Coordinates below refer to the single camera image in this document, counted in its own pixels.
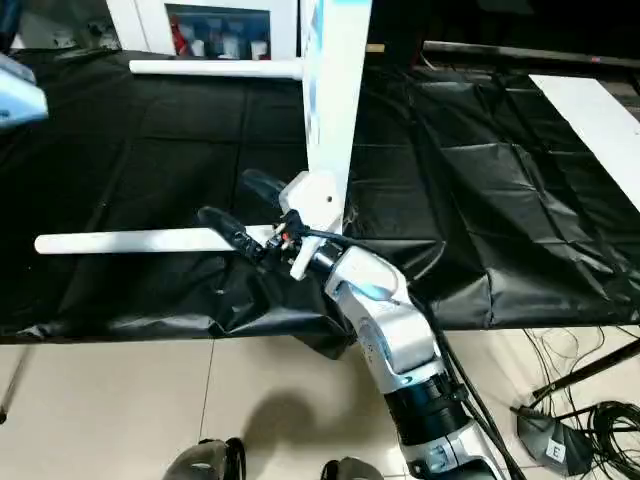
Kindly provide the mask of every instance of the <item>tripod leg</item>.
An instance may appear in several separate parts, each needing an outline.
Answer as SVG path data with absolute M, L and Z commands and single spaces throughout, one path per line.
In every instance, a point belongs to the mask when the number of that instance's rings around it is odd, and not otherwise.
M 0 425 L 7 421 L 7 416 L 9 415 L 9 409 L 11 408 L 11 404 L 13 403 L 13 399 L 15 398 L 16 392 L 20 387 L 20 383 L 22 382 L 22 378 L 24 377 L 27 365 L 29 364 L 34 348 L 35 347 L 33 345 L 25 345 L 22 348 L 22 352 L 20 352 L 20 358 L 18 359 L 16 368 L 13 370 L 13 374 L 11 375 L 11 380 L 9 381 L 9 385 L 7 386 L 7 389 L 4 392 L 4 396 L 2 397 L 2 403 L 0 403 Z

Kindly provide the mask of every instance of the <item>black tablecloth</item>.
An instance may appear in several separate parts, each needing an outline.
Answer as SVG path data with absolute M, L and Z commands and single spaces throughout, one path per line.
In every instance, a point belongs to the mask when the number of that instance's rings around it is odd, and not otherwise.
M 0 342 L 352 331 L 314 279 L 233 253 L 39 256 L 41 233 L 188 227 L 306 168 L 290 81 L 134 77 L 134 53 L 29 52 L 50 118 L 0 133 Z M 447 329 L 637 322 L 640 215 L 526 76 L 367 69 L 346 233 L 391 255 Z

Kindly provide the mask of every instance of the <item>white board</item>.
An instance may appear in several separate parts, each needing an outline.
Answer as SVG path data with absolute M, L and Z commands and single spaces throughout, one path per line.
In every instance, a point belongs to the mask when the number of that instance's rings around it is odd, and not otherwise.
M 640 211 L 640 123 L 593 78 L 531 79 Z

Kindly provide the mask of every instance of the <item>black stand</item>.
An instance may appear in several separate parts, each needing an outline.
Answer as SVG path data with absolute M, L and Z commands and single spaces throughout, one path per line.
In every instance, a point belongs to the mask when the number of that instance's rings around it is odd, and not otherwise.
M 618 350 L 605 355 L 601 359 L 596 360 L 595 362 L 591 362 L 590 364 L 579 368 L 575 372 L 571 372 L 569 375 L 565 375 L 564 377 L 561 377 L 558 380 L 545 385 L 544 387 L 534 390 L 533 397 L 535 398 L 535 402 L 533 402 L 533 404 L 531 404 L 529 408 L 534 408 L 542 401 L 543 398 L 545 398 L 547 395 L 551 395 L 556 390 L 562 390 L 570 385 L 581 382 L 582 380 L 592 377 L 593 375 L 611 368 L 614 365 L 623 362 L 624 360 L 638 355 L 639 353 L 640 339 L 634 340 L 628 345 L 620 347 Z

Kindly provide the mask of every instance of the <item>white vertical panel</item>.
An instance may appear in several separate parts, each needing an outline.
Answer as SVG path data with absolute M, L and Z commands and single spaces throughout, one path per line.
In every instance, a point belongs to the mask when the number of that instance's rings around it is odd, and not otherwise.
M 113 26 L 123 50 L 148 52 L 135 0 L 106 0 Z
M 330 171 L 343 203 L 370 14 L 371 0 L 316 0 L 302 26 L 309 171 Z

